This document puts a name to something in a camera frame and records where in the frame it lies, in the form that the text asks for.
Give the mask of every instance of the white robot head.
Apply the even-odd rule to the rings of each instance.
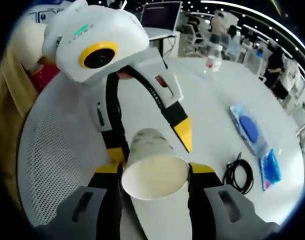
[[[149,37],[134,15],[83,3],[54,17],[42,50],[68,78],[84,83],[94,74],[100,79],[118,71],[148,47]]]

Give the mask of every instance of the yellow lens ring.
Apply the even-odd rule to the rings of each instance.
[[[86,58],[93,52],[100,50],[100,49],[110,49],[114,51],[114,54],[117,54],[118,44],[112,41],[102,41],[94,43],[88,47],[86,47],[82,53],[79,55],[78,62],[79,65],[85,69],[91,69],[85,65]]]

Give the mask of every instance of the blue package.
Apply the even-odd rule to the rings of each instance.
[[[259,167],[264,191],[282,179],[274,149],[271,149],[265,156],[259,158]]]
[[[247,108],[242,104],[231,106],[230,116],[237,132],[244,140],[249,150],[258,158],[268,152],[268,143],[260,126]]]

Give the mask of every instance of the red object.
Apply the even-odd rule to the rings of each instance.
[[[56,65],[43,65],[43,68],[39,72],[30,76],[30,80],[36,91],[40,94],[59,72],[60,70]]]

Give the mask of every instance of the blue mouse pad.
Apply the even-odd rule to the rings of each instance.
[[[252,143],[256,143],[258,140],[259,133],[258,133],[256,124],[254,123],[254,121],[248,116],[241,115],[239,117],[239,122],[240,122],[240,125],[242,126],[242,129],[247,134],[249,140]]]

